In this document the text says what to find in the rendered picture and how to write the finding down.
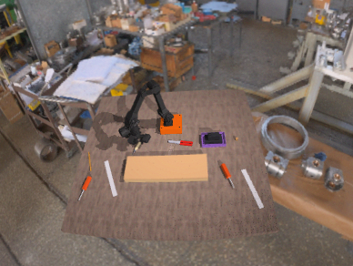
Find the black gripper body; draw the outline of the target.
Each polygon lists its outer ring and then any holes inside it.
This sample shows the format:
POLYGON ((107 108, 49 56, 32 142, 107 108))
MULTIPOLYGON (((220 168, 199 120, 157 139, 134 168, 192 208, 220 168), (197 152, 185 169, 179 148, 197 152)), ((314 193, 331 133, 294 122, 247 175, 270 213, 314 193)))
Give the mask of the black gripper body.
MULTIPOLYGON (((141 131, 140 131, 140 128, 139 128, 139 130, 137 131, 137 132, 132 132, 131 130, 130 130, 130 134, 133 134, 133 135, 138 135, 139 136, 139 138, 140 138, 140 140, 142 140, 142 142, 144 142, 144 143, 147 143, 149 140, 150 140, 150 135, 149 134, 142 134, 142 135, 140 135, 141 134, 141 131)), ((130 134, 128 134, 128 135, 126 135, 124 138, 128 138, 129 136, 130 136, 130 134)))

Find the white flat strip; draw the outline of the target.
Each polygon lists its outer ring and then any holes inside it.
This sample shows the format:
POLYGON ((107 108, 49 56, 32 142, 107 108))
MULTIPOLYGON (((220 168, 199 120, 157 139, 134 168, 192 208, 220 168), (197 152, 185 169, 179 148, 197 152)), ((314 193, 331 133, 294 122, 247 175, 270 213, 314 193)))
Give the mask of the white flat strip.
POLYGON ((117 194, 116 194, 116 188, 115 188, 115 184, 114 184, 114 181, 113 181, 113 177, 112 177, 112 174, 111 174, 111 169, 110 169, 108 160, 105 161, 105 164, 106 164, 107 176, 108 176, 110 187, 111 187, 112 194, 113 194, 113 197, 114 197, 114 196, 117 196, 117 194))
POLYGON ((248 184, 248 186, 250 187, 250 190, 251 190, 252 193, 253 193, 253 194, 252 194, 253 197, 255 197, 255 201, 257 202, 257 205, 259 206, 260 209, 264 208, 264 206, 263 206, 263 204, 262 204, 262 202, 261 202, 261 200, 260 200, 260 198, 259 198, 259 196, 258 196, 258 194, 257 194, 257 191, 255 190, 255 187, 254 187, 254 185, 252 184, 252 181, 251 181, 251 179, 249 178, 249 176, 248 176, 246 170, 245 170, 245 169, 242 169, 241 172, 244 174, 244 178, 245 178, 245 180, 247 181, 247 184, 248 184))

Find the tan flat panel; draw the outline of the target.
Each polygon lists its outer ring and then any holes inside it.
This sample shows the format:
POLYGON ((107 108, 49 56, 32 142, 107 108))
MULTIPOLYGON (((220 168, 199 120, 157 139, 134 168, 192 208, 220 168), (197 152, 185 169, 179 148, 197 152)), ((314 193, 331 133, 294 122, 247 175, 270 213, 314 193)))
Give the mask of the tan flat panel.
POLYGON ((208 180, 207 154, 127 156, 125 182, 189 182, 208 180))

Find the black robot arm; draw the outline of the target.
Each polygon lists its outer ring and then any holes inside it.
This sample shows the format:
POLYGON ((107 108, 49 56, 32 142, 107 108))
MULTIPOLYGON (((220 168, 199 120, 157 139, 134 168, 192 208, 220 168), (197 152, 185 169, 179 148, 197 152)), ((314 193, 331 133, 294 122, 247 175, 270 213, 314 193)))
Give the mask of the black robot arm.
MULTIPOLYGON (((138 123, 140 123, 140 120, 138 119, 138 111, 141 108, 145 97, 149 95, 154 96, 154 99, 158 105, 157 114, 164 119, 164 127, 173 126, 174 116, 168 111, 168 109, 164 104, 163 98, 160 95, 160 85, 156 81, 150 80, 149 82, 144 84, 142 88, 137 90, 137 95, 133 103, 133 106, 126 113, 126 119, 124 122, 125 125, 119 129, 119 133, 122 136, 122 138, 130 134, 130 130, 132 132, 137 132, 139 130, 138 123), (146 90, 147 88, 149 88, 149 90, 146 90)), ((138 141, 139 141, 139 136, 136 134, 135 135, 130 134, 127 140, 127 142, 132 145, 137 144, 138 141)))

